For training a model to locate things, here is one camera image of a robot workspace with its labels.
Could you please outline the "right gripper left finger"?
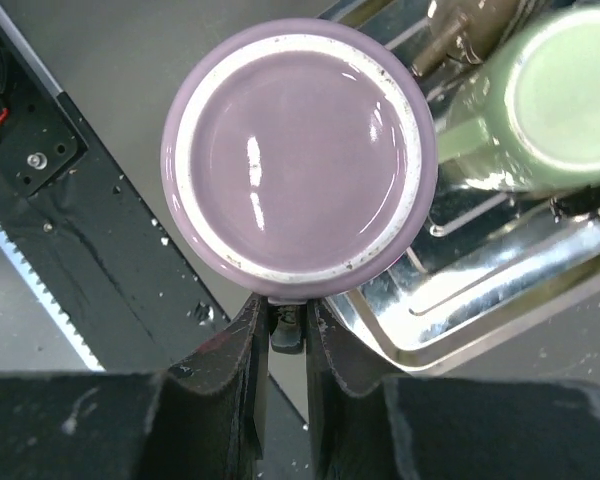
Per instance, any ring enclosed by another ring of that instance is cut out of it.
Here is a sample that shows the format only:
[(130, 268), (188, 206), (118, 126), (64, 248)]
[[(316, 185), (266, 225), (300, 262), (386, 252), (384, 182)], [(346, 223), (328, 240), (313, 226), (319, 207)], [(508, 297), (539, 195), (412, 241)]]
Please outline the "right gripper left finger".
[(0, 375), (0, 479), (249, 479), (262, 455), (267, 303), (166, 370)]

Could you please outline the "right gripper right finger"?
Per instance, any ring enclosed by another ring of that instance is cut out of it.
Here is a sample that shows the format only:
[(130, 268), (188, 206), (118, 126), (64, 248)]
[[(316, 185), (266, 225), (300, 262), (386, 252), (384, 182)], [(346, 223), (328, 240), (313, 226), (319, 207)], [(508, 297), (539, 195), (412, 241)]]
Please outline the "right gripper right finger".
[(400, 372), (321, 300), (306, 317), (319, 479), (600, 479), (600, 387)]

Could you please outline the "purple mug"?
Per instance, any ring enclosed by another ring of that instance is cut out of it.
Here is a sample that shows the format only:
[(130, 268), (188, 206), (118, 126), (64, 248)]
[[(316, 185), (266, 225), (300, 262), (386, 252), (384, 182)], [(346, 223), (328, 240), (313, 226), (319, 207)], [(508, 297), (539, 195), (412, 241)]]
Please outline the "purple mug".
[(249, 27), (186, 77), (165, 122), (171, 216), (213, 270), (276, 303), (346, 292), (432, 205), (433, 119), (382, 44), (327, 20)]

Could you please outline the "light green mug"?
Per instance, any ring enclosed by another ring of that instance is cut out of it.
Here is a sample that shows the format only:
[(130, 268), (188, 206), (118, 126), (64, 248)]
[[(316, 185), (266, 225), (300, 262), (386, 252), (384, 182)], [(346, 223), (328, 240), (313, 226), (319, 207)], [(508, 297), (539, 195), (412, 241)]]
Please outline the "light green mug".
[(600, 185), (600, 4), (512, 37), (457, 90), (437, 146), (478, 189)]

